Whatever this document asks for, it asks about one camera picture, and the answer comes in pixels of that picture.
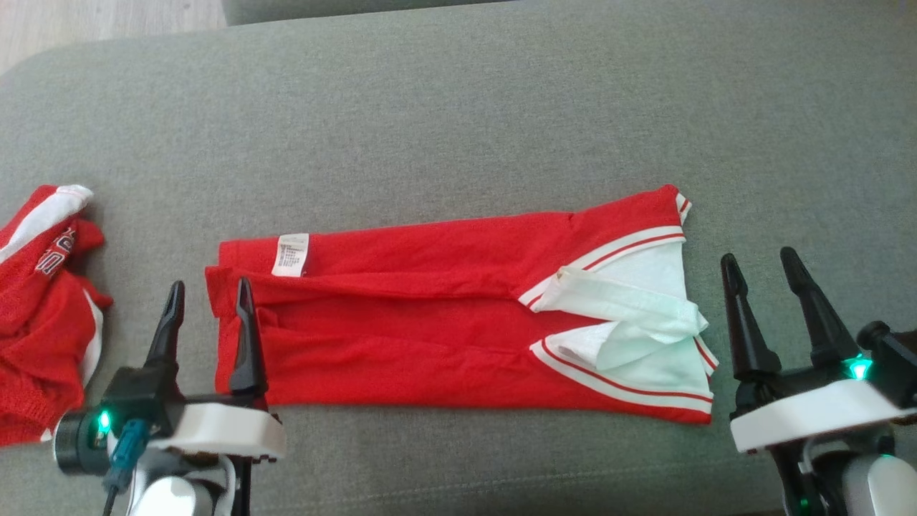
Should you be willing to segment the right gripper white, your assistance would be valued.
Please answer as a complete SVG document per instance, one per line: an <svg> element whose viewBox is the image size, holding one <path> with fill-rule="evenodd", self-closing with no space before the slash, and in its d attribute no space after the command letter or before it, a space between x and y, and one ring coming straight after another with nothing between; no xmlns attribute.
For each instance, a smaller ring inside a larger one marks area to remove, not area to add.
<svg viewBox="0 0 917 516"><path fill-rule="evenodd" d="M802 307L811 361L826 367L860 356L860 348L796 249L782 247L788 285ZM748 303L736 256L720 261L734 378L782 371ZM894 422L912 421L865 380L841 380L753 409L731 421L741 453L766 451L782 481L786 515L913 515L915 467L894 451Z"/></svg>

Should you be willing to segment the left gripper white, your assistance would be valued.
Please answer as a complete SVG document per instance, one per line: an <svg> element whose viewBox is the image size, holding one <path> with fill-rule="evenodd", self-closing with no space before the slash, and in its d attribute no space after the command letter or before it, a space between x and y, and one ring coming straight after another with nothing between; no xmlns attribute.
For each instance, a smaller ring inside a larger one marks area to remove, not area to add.
<svg viewBox="0 0 917 516"><path fill-rule="evenodd" d="M186 284L173 282L145 360L145 367L176 365L179 330L186 313ZM233 396L265 399L269 390L256 307L249 278L238 283L240 328ZM226 403L193 403L170 437L147 446L148 515L250 515L253 467L287 454L287 434L265 409Z"/></svg>

